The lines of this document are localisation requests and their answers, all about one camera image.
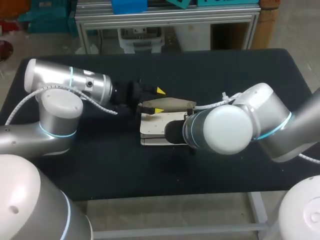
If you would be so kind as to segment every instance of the black cloth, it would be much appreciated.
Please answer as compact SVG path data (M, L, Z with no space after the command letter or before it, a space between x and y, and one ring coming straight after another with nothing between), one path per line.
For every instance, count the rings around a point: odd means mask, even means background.
M222 92L231 96L262 82L269 84L291 111L311 96L292 57L283 49L40 59L107 74L115 81L141 78L142 83L160 86L170 96L199 105L220 101ZM22 61L13 80L1 110L1 125L27 95L27 63ZM38 105L32 99L12 123L38 119ZM306 153L320 158L316 146ZM89 103L67 153L29 160L74 201L288 190L307 177L320 175L320 165L298 157L273 162L256 142L229 156L201 151L192 155L186 146L141 146L139 119L126 111L112 116Z

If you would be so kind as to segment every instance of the aluminum frame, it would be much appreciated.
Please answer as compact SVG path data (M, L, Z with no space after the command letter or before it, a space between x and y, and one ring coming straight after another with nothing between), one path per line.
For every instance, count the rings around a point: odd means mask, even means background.
M242 49L249 49L258 17L258 4L196 6L187 9L171 6L151 6L148 11L134 14L113 14L110 0L79 0L75 21L80 43L91 54L87 30L103 30L136 27L164 27L181 24L249 23Z
M282 200L277 204L274 213L268 220L265 205L260 192L248 192L248 198L255 223L242 225L215 225L194 227L166 227L130 230L96 231L93 233L95 240L174 236L192 234L216 234L216 233L238 233L256 231L259 240L273 240L279 233L278 211Z

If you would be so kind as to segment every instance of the cardboard box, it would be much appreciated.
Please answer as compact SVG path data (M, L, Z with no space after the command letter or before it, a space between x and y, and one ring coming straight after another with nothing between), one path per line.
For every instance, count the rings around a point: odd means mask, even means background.
M261 10L251 49L267 49L278 18L278 9Z
M281 0L260 0L259 5L263 10L277 9L281 3Z

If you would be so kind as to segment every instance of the yellow triangle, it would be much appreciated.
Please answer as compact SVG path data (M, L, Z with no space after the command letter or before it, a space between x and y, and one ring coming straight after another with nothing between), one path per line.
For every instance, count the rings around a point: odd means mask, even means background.
M165 93L164 91L162 91L162 90L161 90L161 88L160 88L160 87L158 87L158 86L156 87L156 93L157 93L157 94L163 94L163 95L166 95L166 93Z
M161 113L161 112L163 112L163 111L164 111L164 109L161 109L161 108L155 108L155 109L154 109L154 113L155 113L155 114Z

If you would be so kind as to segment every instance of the concrete floor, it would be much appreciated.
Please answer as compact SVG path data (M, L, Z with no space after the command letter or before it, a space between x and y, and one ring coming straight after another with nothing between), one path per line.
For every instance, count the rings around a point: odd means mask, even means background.
M320 87L320 1L282 0L270 48L284 48L292 55L306 83L314 92ZM0 107L6 98L21 59L29 56L72 54L79 47L67 34L7 34L0 40L14 46L10 59L0 64ZM268 214L284 192L263 192ZM94 231L245 224L253 222L244 193L141 197L77 203L88 215ZM256 240L253 232L204 234L145 239Z

